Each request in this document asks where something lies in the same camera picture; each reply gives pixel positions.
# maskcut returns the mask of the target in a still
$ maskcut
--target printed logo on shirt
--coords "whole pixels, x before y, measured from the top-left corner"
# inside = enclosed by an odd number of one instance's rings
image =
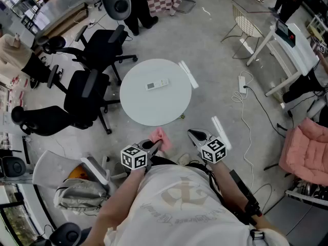
[[[182,210],[182,205],[184,203],[190,203],[195,205],[203,205],[208,197],[208,195],[202,195],[202,190],[197,189],[197,186],[190,185],[190,179],[188,177],[180,177],[181,183],[174,185],[173,187],[162,192],[162,199],[170,206],[174,207],[176,203],[181,202],[180,209]],[[176,190],[180,190],[181,196],[174,197],[171,195],[171,192],[174,193]]]

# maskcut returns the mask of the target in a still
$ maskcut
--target pink cushion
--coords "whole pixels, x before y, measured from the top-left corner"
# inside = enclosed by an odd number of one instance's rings
[[[328,186],[328,128],[306,118],[287,132],[279,165],[315,184]]]

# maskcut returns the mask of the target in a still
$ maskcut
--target white desk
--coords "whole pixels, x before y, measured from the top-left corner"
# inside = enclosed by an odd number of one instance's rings
[[[167,86],[146,90],[146,84],[165,78],[169,79]],[[190,98],[187,74],[176,63],[165,59],[151,59],[134,66],[120,89],[124,111],[146,126],[160,126],[177,119],[186,110]]]
[[[255,51],[253,56],[248,60],[247,66],[251,64],[251,62],[256,58],[258,53],[263,49],[265,45],[271,50],[272,54],[278,59],[279,63],[281,64],[282,68],[284,69],[288,79],[282,82],[281,84],[277,85],[275,88],[270,90],[266,93],[266,96],[270,96],[274,92],[278,91],[279,89],[283,88],[284,86],[288,85],[289,83],[293,82],[297,79],[300,75],[306,76],[309,71],[317,65],[319,59],[313,52],[310,43],[306,39],[306,37],[302,34],[299,28],[295,24],[287,24],[288,28],[295,34],[296,37],[296,45],[295,47],[291,47],[287,42],[285,42],[280,36],[275,33],[275,26],[271,26],[270,33],[266,36],[264,41]],[[279,55],[277,50],[273,47],[273,42],[270,42],[270,39],[274,37],[276,42],[279,46],[283,49],[285,54],[288,56],[289,60],[295,67],[294,72],[292,72],[288,65],[283,60],[283,57]]]

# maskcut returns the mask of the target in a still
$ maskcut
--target power strip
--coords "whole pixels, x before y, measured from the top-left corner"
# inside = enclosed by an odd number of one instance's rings
[[[239,93],[240,94],[246,94],[247,89],[244,88],[246,86],[246,80],[244,76],[238,76],[238,86],[239,86]]]

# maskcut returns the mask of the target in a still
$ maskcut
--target gray backpack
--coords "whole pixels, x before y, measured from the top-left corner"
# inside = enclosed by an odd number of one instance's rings
[[[98,212],[109,195],[103,186],[80,178],[66,179],[56,190],[54,204],[61,210]]]

